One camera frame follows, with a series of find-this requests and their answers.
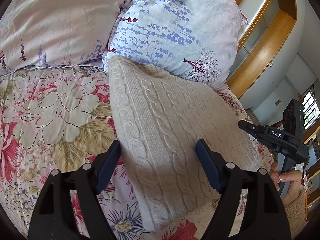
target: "floral bedspread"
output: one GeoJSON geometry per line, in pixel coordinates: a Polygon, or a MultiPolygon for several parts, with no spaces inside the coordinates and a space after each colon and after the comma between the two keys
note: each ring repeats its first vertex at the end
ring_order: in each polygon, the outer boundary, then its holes
{"type": "MultiPolygon", "coordinates": [[[[25,237],[50,171],[76,170],[116,139],[108,84],[108,73],[96,67],[22,69],[0,78],[0,204],[25,237]]],[[[231,91],[220,96],[239,119],[250,120],[231,91]]],[[[269,170],[270,153],[253,138],[252,143],[269,170]]],[[[244,191],[233,234],[246,197],[244,191]]],[[[200,239],[219,201],[213,199],[160,232],[146,232],[122,159],[98,199],[119,240],[200,239]]],[[[79,231],[88,236],[76,192],[71,192],[71,200],[79,231]]]]}

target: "cream knit cushion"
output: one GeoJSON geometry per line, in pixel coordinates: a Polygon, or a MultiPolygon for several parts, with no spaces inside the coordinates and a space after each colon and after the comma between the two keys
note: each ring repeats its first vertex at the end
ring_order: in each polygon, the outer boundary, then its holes
{"type": "Polygon", "coordinates": [[[217,194],[196,157],[198,139],[242,169],[258,168],[247,133],[209,86],[154,65],[144,68],[148,75],[119,55],[108,66],[116,132],[146,230],[162,228],[217,194]]]}

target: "window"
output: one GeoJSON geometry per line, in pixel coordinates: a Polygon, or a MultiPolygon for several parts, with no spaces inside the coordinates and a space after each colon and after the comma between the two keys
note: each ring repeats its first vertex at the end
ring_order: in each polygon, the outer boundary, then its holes
{"type": "Polygon", "coordinates": [[[319,106],[315,98],[315,88],[312,85],[303,96],[304,128],[307,130],[320,115],[319,106]]]}

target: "pillowcase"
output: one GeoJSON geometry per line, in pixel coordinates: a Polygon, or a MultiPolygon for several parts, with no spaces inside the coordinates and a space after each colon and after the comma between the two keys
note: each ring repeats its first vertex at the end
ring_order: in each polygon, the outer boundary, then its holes
{"type": "Polygon", "coordinates": [[[0,20],[0,75],[101,58],[125,0],[13,0],[0,20]]]}
{"type": "Polygon", "coordinates": [[[132,0],[102,56],[104,69],[119,54],[224,91],[241,22],[235,0],[132,0]]]}
{"type": "Polygon", "coordinates": [[[217,196],[196,157],[198,139],[227,162],[259,168],[248,134],[209,86],[154,65],[144,67],[149,76],[119,55],[108,66],[114,124],[145,230],[156,231],[217,196]]]}

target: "sleeve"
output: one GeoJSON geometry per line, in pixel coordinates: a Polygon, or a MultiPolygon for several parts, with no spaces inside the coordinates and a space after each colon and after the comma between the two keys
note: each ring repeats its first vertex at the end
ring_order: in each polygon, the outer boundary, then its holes
{"type": "Polygon", "coordinates": [[[299,197],[284,207],[288,217],[291,237],[294,239],[306,225],[305,193],[301,190],[299,197]]]}

